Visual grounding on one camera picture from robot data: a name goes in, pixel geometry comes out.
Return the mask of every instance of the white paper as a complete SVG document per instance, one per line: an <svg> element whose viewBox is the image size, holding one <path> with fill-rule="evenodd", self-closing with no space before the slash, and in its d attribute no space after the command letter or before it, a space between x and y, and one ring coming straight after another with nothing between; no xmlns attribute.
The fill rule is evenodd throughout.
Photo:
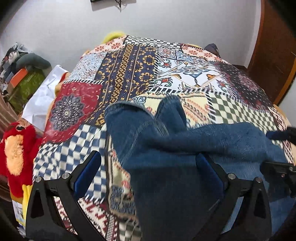
<svg viewBox="0 0 296 241"><path fill-rule="evenodd" d="M66 72L60 65L55 66L24 108L22 118L42 131L45 130L49 105L55 99L54 88Z"/></svg>
<svg viewBox="0 0 296 241"><path fill-rule="evenodd" d="M25 224L24 217L22 216L22 204L12 200L13 210L15 212L15 219L21 225Z"/></svg>

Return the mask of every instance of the green checkered fabric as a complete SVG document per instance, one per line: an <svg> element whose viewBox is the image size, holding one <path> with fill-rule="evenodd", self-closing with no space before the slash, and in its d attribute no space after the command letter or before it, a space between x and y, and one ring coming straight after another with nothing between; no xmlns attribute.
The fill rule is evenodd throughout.
<svg viewBox="0 0 296 241"><path fill-rule="evenodd" d="M216 124L233 124L238 122L253 123L261 131L276 131L276 125L272 115L266 112L259 112L242 105L241 103L230 99L224 95L210 93L211 104L215 113L215 119L212 121ZM274 144L282 147L281 141L273 141Z"/></svg>
<svg viewBox="0 0 296 241"><path fill-rule="evenodd" d="M119 222L119 240L120 241L140 241L142 232L139 227L134 227L130 222Z"/></svg>

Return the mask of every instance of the red plush toy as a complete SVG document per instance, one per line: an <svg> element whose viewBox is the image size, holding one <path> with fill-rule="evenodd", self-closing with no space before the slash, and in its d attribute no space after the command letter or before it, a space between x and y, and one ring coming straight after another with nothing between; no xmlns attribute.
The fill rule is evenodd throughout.
<svg viewBox="0 0 296 241"><path fill-rule="evenodd" d="M0 142L0 174L8 178L11 193L23 197L22 185L32 185L33 161L42 138L35 128L12 123Z"/></svg>

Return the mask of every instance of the blue denim fabric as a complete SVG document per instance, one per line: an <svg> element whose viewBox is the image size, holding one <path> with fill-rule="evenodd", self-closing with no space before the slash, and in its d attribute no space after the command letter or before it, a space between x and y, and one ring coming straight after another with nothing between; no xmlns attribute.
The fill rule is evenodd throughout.
<svg viewBox="0 0 296 241"><path fill-rule="evenodd" d="M131 175L145 241L191 240L223 198L221 181L201 152L209 154L226 173L249 180L263 178L259 166L264 160L286 162L284 152L250 123L187 130L177 96L164 98L155 116L141 105L116 102L106 109L105 120L118 160ZM271 214L276 231L294 200L274 199ZM238 202L226 231L239 207Z"/></svg>

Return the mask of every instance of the orange box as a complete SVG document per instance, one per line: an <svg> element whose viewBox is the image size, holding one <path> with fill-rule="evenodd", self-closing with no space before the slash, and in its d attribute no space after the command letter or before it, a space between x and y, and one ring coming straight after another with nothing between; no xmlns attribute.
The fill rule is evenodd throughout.
<svg viewBox="0 0 296 241"><path fill-rule="evenodd" d="M10 80L10 84L15 88L18 83L27 75L28 71L25 68L22 68L19 72L17 72Z"/></svg>

